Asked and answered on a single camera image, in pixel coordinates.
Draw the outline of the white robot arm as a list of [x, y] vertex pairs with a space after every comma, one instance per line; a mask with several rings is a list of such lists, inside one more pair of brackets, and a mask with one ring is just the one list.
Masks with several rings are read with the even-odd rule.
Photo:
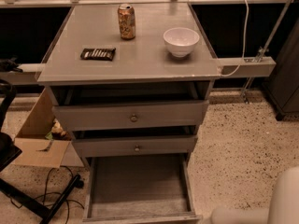
[[218, 207], [210, 220], [211, 224], [299, 224], [299, 167], [289, 168], [278, 177], [268, 208]]

